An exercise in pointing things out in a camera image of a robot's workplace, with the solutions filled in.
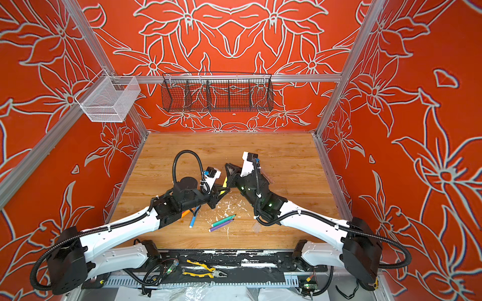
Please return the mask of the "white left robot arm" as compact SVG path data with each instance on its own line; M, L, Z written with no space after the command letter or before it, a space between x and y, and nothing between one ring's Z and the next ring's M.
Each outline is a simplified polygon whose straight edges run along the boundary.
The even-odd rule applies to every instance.
M126 218L89 230L64 230L57 242L33 264L30 284L38 291L62 295L94 276L96 257L139 235L155 232L179 219L183 212L207 204L215 208L235 179L227 171L226 183L216 184L221 171L200 168L200 179L173 179L173 187L155 196L144 209Z

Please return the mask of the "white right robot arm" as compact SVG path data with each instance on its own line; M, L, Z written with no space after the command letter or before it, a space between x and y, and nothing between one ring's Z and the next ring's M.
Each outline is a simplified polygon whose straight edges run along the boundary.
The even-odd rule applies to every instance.
M404 268L412 262L403 244L375 234L364 220L330 218L272 192L258 159L246 159L241 167L227 163L225 170L227 186L237 188L252 205L258 224L294 228L327 243L327 247L307 240L297 244L295 256L312 267L343 267L364 289L373 290L380 269Z

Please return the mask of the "blue marker pen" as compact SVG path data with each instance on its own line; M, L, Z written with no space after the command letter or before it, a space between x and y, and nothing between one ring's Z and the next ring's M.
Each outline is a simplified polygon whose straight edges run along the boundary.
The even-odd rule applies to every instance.
M190 210L190 212L192 213L193 216L192 216L189 228L194 227L200 208L201 208L201 206L197 206L196 208L193 208L193 209Z

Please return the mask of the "yellow highlighter pen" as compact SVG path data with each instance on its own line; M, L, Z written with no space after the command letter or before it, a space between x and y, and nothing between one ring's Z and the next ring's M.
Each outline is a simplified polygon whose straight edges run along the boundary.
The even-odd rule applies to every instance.
M225 178L222 187L223 187L223 188L227 188L227 177Z

